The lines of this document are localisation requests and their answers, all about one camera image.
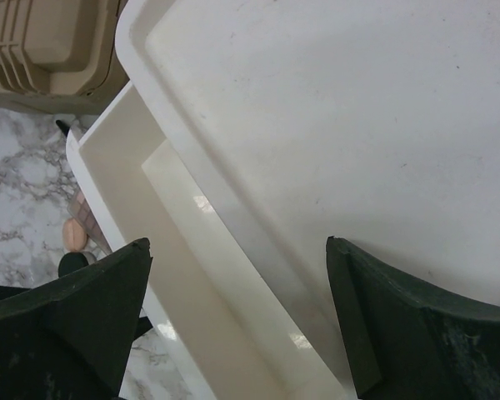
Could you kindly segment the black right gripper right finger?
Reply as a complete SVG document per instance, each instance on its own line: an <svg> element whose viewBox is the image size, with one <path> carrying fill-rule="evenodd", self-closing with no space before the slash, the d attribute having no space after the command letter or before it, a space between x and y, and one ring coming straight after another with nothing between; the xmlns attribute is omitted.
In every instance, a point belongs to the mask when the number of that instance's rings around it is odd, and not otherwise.
<svg viewBox="0 0 500 400"><path fill-rule="evenodd" d="M500 399L500 307L414 277L339 237L332 298L360 399Z"/></svg>

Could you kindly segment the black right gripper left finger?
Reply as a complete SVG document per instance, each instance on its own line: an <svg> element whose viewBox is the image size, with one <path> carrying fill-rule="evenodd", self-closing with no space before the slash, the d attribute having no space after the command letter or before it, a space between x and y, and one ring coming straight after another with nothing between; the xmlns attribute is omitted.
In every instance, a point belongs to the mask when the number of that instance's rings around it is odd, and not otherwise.
<svg viewBox="0 0 500 400"><path fill-rule="evenodd" d="M153 259L140 238L35 288L0 286L0 399L117 399Z"/></svg>

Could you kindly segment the white pull-out drawer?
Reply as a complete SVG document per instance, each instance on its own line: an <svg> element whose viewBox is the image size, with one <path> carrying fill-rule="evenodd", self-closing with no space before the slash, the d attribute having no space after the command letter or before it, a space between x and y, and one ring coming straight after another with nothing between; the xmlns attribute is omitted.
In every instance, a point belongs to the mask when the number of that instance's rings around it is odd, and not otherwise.
<svg viewBox="0 0 500 400"><path fill-rule="evenodd" d="M112 250L150 242L143 308L194 398L345 398L131 83L67 160Z"/></svg>

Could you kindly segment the white drawer organizer box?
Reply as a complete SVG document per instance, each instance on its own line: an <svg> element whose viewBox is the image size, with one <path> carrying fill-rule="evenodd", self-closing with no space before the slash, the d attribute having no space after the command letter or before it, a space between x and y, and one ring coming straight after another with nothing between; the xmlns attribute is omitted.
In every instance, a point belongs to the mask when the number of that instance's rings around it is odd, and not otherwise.
<svg viewBox="0 0 500 400"><path fill-rule="evenodd" d="M270 283L334 236L500 305L500 1L131 1L116 49Z"/></svg>

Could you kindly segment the black fluffy powder brush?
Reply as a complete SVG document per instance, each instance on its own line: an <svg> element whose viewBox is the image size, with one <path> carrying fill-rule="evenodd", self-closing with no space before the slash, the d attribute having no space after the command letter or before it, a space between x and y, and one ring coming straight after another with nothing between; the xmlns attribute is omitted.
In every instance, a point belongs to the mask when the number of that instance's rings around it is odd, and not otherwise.
<svg viewBox="0 0 500 400"><path fill-rule="evenodd" d="M63 134L63 136L66 138L68 136L68 134L70 133L71 126L67 122L63 121L62 119L57 119L55 121L55 124L58 127L58 129L60 130L60 132Z"/></svg>

